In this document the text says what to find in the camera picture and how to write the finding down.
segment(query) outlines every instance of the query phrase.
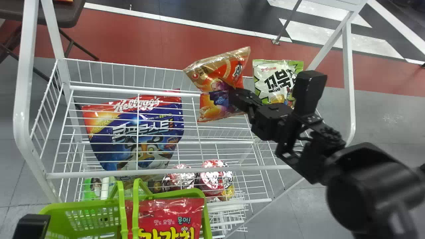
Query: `plastic packaging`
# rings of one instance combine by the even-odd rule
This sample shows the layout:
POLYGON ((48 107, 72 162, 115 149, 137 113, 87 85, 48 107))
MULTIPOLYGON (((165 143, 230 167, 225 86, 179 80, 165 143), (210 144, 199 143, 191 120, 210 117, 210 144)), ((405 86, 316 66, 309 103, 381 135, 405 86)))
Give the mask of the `plastic packaging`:
POLYGON ((304 62, 293 60, 252 60, 255 94, 264 104, 284 103, 294 108, 292 88, 304 62))
MULTIPOLYGON (((190 166, 182 163, 174 166, 173 168, 190 168, 190 166)), ((162 180, 162 186, 165 192, 179 189, 188 189, 194 188, 194 181, 194 173, 167 174, 162 180)))
POLYGON ((183 70, 202 91, 199 99, 198 122, 244 114, 229 105, 228 90, 244 87, 242 71, 247 64, 250 52, 250 47, 243 47, 198 60, 183 70))
POLYGON ((100 178, 87 178, 84 180, 84 200, 96 200, 101 196, 102 180, 100 178))
MULTIPOLYGON (((166 168, 183 135, 180 97, 141 95, 82 110, 91 147, 105 170, 166 168)), ((130 188, 137 177, 148 181, 154 175, 116 179, 130 188)))
MULTIPOLYGON (((207 160, 202 164, 204 168, 227 166, 225 162, 219 159, 207 160)), ((232 171, 199 173, 196 184, 198 188, 203 191, 205 196, 218 196, 219 198, 224 196, 221 200, 227 201, 234 194, 234 190, 223 193, 223 191, 233 185, 232 171)))
MULTIPOLYGON (((139 205, 139 232, 141 239, 197 239, 201 230, 203 198, 155 199, 139 205)), ((125 201, 128 238, 131 231, 133 202, 125 201)))

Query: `black table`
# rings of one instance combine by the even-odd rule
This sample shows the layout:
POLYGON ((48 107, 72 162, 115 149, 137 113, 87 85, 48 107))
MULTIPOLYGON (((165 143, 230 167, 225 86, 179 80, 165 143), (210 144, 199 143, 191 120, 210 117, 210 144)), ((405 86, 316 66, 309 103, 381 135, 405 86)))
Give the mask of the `black table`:
MULTIPOLYGON (((84 7, 85 0, 74 0, 73 3, 53 1, 53 6, 56 14, 57 24, 59 27, 59 33, 64 36, 68 41, 69 45, 65 51, 65 57, 68 57, 72 46, 76 46, 95 60, 99 60, 98 57, 93 55, 87 49, 83 48, 80 44, 74 42, 61 28, 71 28, 77 24, 78 18, 80 17, 81 11, 84 7)), ((0 0, 0 18, 6 20, 22 21, 22 14, 24 8, 24 0, 0 0)), ((38 10, 38 24, 46 25, 42 4, 39 5, 38 10)), ((8 55, 12 56, 16 60, 19 57, 13 53, 13 50, 19 45, 21 39, 21 26, 19 26, 12 35, 2 44, 0 43, 0 63, 2 63, 8 55)), ((43 79, 49 81, 49 77, 34 68, 34 73, 41 76, 43 79)))

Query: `green snack bag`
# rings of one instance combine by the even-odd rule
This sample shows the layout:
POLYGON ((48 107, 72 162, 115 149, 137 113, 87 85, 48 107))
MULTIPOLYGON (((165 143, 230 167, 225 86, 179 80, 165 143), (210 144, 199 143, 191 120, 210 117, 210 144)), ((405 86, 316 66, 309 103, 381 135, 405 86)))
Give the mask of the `green snack bag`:
POLYGON ((303 68, 303 61, 252 60, 255 94, 264 104, 284 103, 294 108, 292 89, 303 68))

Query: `basket handle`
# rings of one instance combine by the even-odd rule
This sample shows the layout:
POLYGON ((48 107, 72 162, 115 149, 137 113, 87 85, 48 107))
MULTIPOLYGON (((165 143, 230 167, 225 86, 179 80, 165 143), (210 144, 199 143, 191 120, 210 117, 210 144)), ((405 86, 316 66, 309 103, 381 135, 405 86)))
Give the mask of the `basket handle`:
POLYGON ((133 232, 132 239, 139 239, 139 188, 142 188, 143 191, 148 196, 152 196, 153 193, 147 188, 146 184, 141 178, 137 178, 133 183, 133 215, 132 215, 132 228, 133 232))
POLYGON ((118 191, 118 206, 119 206, 119 218, 121 219, 121 237, 128 237, 127 229, 127 214, 125 212, 125 200, 124 200, 124 186, 122 181, 116 181, 115 185, 108 197, 108 200, 113 200, 116 192, 118 191))

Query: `orange chip bag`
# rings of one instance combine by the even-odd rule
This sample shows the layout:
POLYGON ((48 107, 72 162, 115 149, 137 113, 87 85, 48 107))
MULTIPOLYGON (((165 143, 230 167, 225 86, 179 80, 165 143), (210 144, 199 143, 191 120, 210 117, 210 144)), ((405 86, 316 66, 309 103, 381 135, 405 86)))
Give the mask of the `orange chip bag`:
POLYGON ((249 46, 192 63, 183 71, 202 91, 198 122, 244 114, 229 104, 229 89, 243 88, 242 71, 247 65, 249 46))
POLYGON ((249 46, 217 56, 195 61, 183 71, 201 91, 224 89, 223 82, 232 87, 243 88, 242 71, 247 65, 249 46))

